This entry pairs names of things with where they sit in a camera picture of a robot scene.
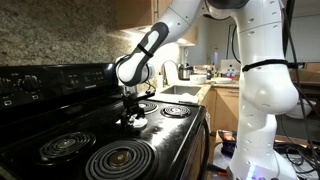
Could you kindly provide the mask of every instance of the coil burner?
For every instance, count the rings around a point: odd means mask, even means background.
[[[158,105],[152,102],[140,101],[139,107],[143,108],[145,114],[150,114],[158,109]]]
[[[158,168],[158,155],[154,147],[141,140],[115,141],[89,159],[86,176],[98,179],[152,179]]]
[[[90,148],[96,141],[94,135],[85,132],[65,134],[52,139],[40,148],[40,159],[37,163],[42,165],[55,165],[70,161],[81,152]]]
[[[169,118],[185,118],[191,115],[190,109],[185,106],[168,106],[161,109],[160,113]]]

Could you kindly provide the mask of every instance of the stove control panel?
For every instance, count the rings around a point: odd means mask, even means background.
[[[112,63],[0,67],[0,109],[117,84]]]

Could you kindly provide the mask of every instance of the oven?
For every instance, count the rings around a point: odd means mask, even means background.
[[[113,63],[1,67],[0,179],[191,179],[206,109],[143,99],[123,128],[121,92]]]

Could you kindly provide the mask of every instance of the kitchen sink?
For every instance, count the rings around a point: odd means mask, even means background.
[[[175,94],[182,95],[183,93],[188,93],[190,95],[196,95],[197,92],[201,89],[201,87],[190,87],[190,86],[171,86],[168,89],[161,91],[163,94]]]

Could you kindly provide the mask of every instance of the stove knob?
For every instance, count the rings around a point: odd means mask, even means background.
[[[10,80],[7,78],[0,78],[0,95],[5,96],[10,93]]]
[[[36,76],[27,75],[20,83],[21,87],[26,91],[35,91],[40,88],[40,82]]]

